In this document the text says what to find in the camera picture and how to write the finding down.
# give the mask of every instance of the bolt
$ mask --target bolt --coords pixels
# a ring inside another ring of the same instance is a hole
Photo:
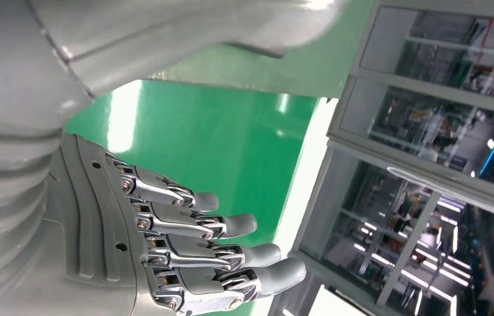
[[[136,225],[136,227],[138,227],[140,229],[146,229],[147,225],[148,225],[148,223],[146,223],[145,221],[139,221],[138,225]]]
[[[128,179],[124,179],[121,183],[121,187],[123,188],[123,192],[127,192],[131,188],[130,181]]]
[[[177,300],[171,299],[165,302],[170,309],[177,309]]]
[[[232,311],[235,308],[239,307],[243,303],[242,298],[236,298],[234,299],[228,306],[228,311]]]

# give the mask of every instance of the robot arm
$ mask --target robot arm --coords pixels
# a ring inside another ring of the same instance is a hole
[[[300,282],[212,194],[62,133],[93,98],[212,43],[320,35],[340,0],[0,1],[0,315],[197,315]]]

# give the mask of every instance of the green wall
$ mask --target green wall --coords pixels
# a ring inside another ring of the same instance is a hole
[[[220,198],[219,213],[252,213],[258,230],[232,242],[271,242],[317,102],[248,90],[142,81],[99,98],[66,129],[125,161]],[[248,315],[250,305],[226,315]]]

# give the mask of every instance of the fluorescent light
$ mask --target fluorescent light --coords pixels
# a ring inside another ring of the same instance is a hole
[[[372,230],[376,230],[376,226],[372,225],[372,224],[369,224],[369,223],[365,223],[365,226],[367,226],[368,228],[372,229]]]
[[[448,217],[446,217],[444,215],[440,215],[440,219],[442,221],[445,221],[446,223],[452,224],[454,226],[458,226],[458,222],[454,221],[453,219],[449,219]]]
[[[441,298],[447,300],[447,301],[450,301],[452,300],[452,297],[450,297],[450,295],[442,292],[441,290],[439,290],[438,288],[434,287],[434,286],[431,286],[429,288],[429,290],[431,290],[431,292],[437,294],[438,296],[440,296]]]
[[[356,247],[357,249],[359,249],[360,251],[363,251],[363,252],[366,251],[366,249],[360,244],[353,244],[353,247]]]
[[[448,272],[448,270],[440,269],[439,272],[440,272],[441,275],[445,275],[446,277],[452,279],[453,281],[456,281],[456,282],[460,283],[463,286],[470,285],[467,281],[462,280],[461,278],[458,278],[457,276],[455,276],[452,273]]]
[[[415,248],[415,251],[418,252],[418,253],[421,253],[422,255],[424,255],[425,257],[431,259],[432,261],[435,261],[435,262],[438,262],[438,259],[435,258],[434,256],[424,252],[423,250],[419,249],[419,248]]]
[[[425,244],[424,242],[422,242],[421,240],[417,240],[417,244],[420,244],[421,246],[425,247],[425,248],[429,248],[429,245]]]
[[[132,147],[136,113],[142,81],[136,80],[111,93],[111,107],[107,121],[107,149],[122,153]]]
[[[421,300],[423,299],[423,291],[419,291],[419,296],[417,297],[417,305],[415,306],[415,316],[419,314],[419,307],[421,307]]]
[[[289,94],[280,93],[278,97],[278,112],[285,114],[287,112],[287,108],[289,108]]]
[[[450,316],[456,316],[458,312],[458,298],[454,295],[450,300]]]
[[[431,270],[434,270],[436,271],[437,270],[437,266],[430,263],[429,261],[423,261],[423,265]]]
[[[472,269],[470,265],[467,265],[467,264],[465,264],[465,263],[461,262],[460,260],[458,260],[458,259],[456,259],[456,258],[454,258],[454,257],[452,257],[452,256],[450,256],[450,255],[448,256],[448,260],[450,260],[450,261],[454,261],[455,263],[458,263],[459,265],[461,265],[462,267],[464,267],[464,268],[466,268],[466,269],[468,269],[468,270],[471,270],[471,269]]]
[[[444,266],[452,271],[454,271],[455,273],[458,273],[459,275],[461,275],[462,277],[465,277],[465,278],[472,278],[471,275],[465,273],[464,271],[461,271],[460,269],[452,266],[452,265],[449,265],[448,263],[444,263]]]
[[[419,284],[420,286],[423,286],[424,288],[429,287],[429,284],[427,282],[421,280],[417,276],[412,275],[411,273],[407,272],[406,270],[402,270],[402,275],[415,281],[417,284]]]
[[[447,209],[451,209],[452,211],[457,212],[457,213],[460,213],[462,211],[458,207],[455,207],[454,205],[448,204],[448,203],[443,202],[443,201],[438,201],[437,204],[440,206],[444,206]]]
[[[392,262],[384,259],[383,257],[377,255],[376,253],[373,253],[372,255],[370,255],[371,257],[373,257],[374,259],[377,259],[378,261],[384,263],[385,265],[389,265],[391,267],[394,267],[394,264],[392,264]]]
[[[452,234],[452,253],[458,251],[458,226],[454,227],[454,232]]]
[[[437,234],[437,245],[440,244],[440,236],[442,234],[442,227],[439,228],[439,233]]]
[[[282,310],[282,314],[284,314],[285,316],[294,316],[294,314],[292,312],[288,311],[285,308]]]

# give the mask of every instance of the metal finger linkage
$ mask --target metal finger linkage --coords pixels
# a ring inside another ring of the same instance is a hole
[[[136,208],[137,227],[140,231],[157,234],[179,234],[210,240],[233,238],[249,234],[257,229],[257,222],[250,214],[232,217],[204,215],[201,212],[175,205],[157,202],[133,202]]]
[[[123,192],[132,201],[156,201],[197,211],[218,209],[218,198],[212,193],[195,193],[162,174],[129,165],[111,153],[107,158],[119,169]]]
[[[144,235],[148,246],[146,265],[212,267],[234,271],[247,265],[265,267],[280,260],[280,249],[274,244],[246,248],[174,234],[156,236],[144,232]]]
[[[283,292],[305,277],[305,266],[294,258],[223,274],[210,267],[146,264],[145,269],[152,269],[157,284],[163,284],[153,290],[155,299],[183,315],[233,310],[243,302]]]

